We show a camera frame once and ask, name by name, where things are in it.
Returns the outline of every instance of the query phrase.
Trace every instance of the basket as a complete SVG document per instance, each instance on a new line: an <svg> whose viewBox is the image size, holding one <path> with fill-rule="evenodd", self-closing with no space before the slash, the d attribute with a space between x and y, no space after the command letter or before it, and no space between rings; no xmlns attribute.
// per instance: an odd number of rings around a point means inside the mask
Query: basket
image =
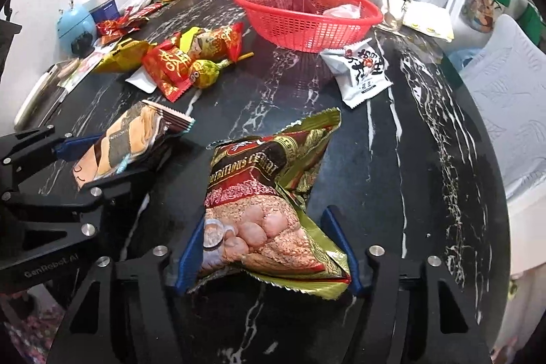
<svg viewBox="0 0 546 364"><path fill-rule="evenodd" d="M235 0L261 37L285 48L318 53L361 41L383 14L367 0L310 0L319 13L340 5L360 5L360 19L332 18L274 8L272 0Z"/></svg>

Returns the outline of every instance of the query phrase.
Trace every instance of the metal screw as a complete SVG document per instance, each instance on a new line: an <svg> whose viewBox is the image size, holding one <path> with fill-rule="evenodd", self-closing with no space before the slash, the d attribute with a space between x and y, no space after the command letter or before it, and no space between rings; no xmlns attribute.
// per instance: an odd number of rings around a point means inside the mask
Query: metal screw
<svg viewBox="0 0 546 364"><path fill-rule="evenodd" d="M371 246L368 251L374 257L382 257L385 254L385 249L381 246Z"/></svg>
<svg viewBox="0 0 546 364"><path fill-rule="evenodd" d="M442 260L434 255L432 255L431 257L428 257L427 258L427 262L432 266L432 267L439 267L441 264L442 264Z"/></svg>
<svg viewBox="0 0 546 364"><path fill-rule="evenodd" d="M84 224L83 226L81 226L81 232L85 236L93 236L96 232L96 229L93 224Z"/></svg>
<svg viewBox="0 0 546 364"><path fill-rule="evenodd" d="M109 263L110 263L109 257L100 257L99 259L97 259L97 265L99 267L106 267Z"/></svg>
<svg viewBox="0 0 546 364"><path fill-rule="evenodd" d="M102 190L99 187L93 187L91 189L91 194L97 198L98 196L102 195Z"/></svg>
<svg viewBox="0 0 546 364"><path fill-rule="evenodd" d="M157 246L154 247L154 255L157 257L164 257L169 251L167 246Z"/></svg>

